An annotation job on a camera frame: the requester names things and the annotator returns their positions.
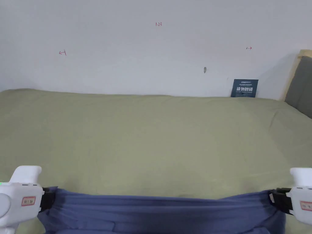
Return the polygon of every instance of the green bed sheet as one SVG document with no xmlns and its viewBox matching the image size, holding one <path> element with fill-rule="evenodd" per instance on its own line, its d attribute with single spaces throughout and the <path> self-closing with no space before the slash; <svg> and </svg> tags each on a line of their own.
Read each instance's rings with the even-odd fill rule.
<svg viewBox="0 0 312 234">
<path fill-rule="evenodd" d="M 39 165 L 42 186 L 80 193 L 221 198 L 291 187 L 312 167 L 312 119 L 258 98 L 0 93 L 2 181 Z M 288 217 L 287 233 L 312 227 Z M 18 233 L 42 233 L 37 220 Z"/>
</svg>

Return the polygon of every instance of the wrinkled fabric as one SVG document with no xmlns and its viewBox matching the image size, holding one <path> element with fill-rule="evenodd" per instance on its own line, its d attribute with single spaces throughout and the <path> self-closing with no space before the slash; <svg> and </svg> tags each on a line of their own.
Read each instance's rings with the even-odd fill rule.
<svg viewBox="0 0 312 234">
<path fill-rule="evenodd" d="M 283 234 L 285 214 L 268 191 L 219 200 L 95 196 L 58 189 L 51 209 L 38 214 L 46 234 Z"/>
</svg>

